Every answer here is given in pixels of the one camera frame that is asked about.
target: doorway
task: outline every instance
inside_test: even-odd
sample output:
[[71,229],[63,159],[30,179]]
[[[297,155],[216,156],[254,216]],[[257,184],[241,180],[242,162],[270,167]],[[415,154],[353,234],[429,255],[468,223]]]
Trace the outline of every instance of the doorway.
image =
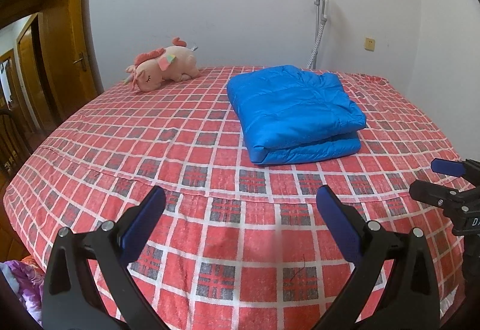
[[13,113],[26,136],[29,137],[37,131],[37,128],[28,110],[15,63],[13,49],[0,56],[0,82],[5,99],[3,108]]
[[[31,16],[24,25],[26,15]],[[0,88],[0,106],[10,102],[26,130],[39,129],[48,135],[98,96],[83,35],[81,0],[5,0],[0,26],[20,19],[11,30],[27,108],[11,93],[15,79],[8,83],[9,90]]]

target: bed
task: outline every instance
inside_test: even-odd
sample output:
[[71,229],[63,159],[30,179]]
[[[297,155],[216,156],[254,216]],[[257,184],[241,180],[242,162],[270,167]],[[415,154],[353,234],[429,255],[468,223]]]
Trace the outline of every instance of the bed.
[[[385,228],[426,233],[441,298],[461,278],[461,240],[437,209],[408,195],[416,178],[457,189],[433,158],[459,156],[445,135],[387,80],[337,73],[367,116],[361,150],[303,165],[258,167],[226,95],[253,67],[215,67],[151,93],[116,85],[64,122],[35,151],[4,198],[8,217],[46,269],[61,226],[90,231],[117,220],[152,185],[167,206],[139,260],[137,285],[173,329],[309,329],[349,277],[315,208],[328,184],[340,200]],[[96,264],[94,279],[120,317]],[[387,263],[362,316],[385,287]]]

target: white wall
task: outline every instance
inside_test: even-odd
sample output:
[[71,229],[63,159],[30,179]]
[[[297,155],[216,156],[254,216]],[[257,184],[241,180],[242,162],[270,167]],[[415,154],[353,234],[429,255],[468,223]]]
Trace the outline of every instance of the white wall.
[[11,91],[10,91],[10,85],[8,83],[7,72],[5,71],[5,68],[3,70],[3,73],[1,73],[1,71],[2,70],[0,70],[0,83],[3,89],[3,95],[5,96],[6,102],[10,102]]
[[40,126],[38,124],[37,118],[35,117],[32,105],[30,104],[30,100],[28,99],[25,83],[23,82],[22,72],[20,71],[20,60],[17,50],[17,37],[27,23],[29,17],[30,16],[26,16],[20,20],[17,20],[16,22],[13,22],[12,24],[9,24],[8,26],[0,30],[0,54],[4,54],[13,48],[15,54],[15,65],[17,67],[18,78],[20,80],[20,87],[22,88],[23,96],[25,97],[25,102],[27,104],[28,111],[30,112],[30,116],[32,117],[36,127],[39,129]]
[[[88,0],[103,86],[125,78],[138,53],[168,46],[176,35],[199,46],[200,65],[304,67],[314,43],[313,1]],[[331,0],[318,67],[381,75],[405,93],[420,6],[420,0]],[[363,48],[366,36],[376,39],[373,53]]]
[[407,97],[464,158],[480,160],[480,3],[421,0],[421,32]]

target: folded blue jacket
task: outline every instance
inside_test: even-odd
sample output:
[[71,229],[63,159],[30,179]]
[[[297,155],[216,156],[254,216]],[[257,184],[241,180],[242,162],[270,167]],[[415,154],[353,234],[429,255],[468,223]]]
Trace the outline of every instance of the folded blue jacket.
[[278,66],[230,79],[226,91],[259,165],[317,162],[360,150],[366,117],[333,73]]

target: pink plush toy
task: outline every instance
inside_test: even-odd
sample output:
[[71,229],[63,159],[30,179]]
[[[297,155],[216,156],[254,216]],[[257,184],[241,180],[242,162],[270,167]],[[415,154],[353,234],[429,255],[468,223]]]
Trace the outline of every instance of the pink plush toy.
[[125,70],[130,75],[124,83],[131,82],[132,90],[137,85],[142,92],[150,92],[167,79],[180,82],[198,77],[200,73],[193,51],[178,37],[172,40],[172,44],[174,46],[166,49],[137,55],[134,64]]

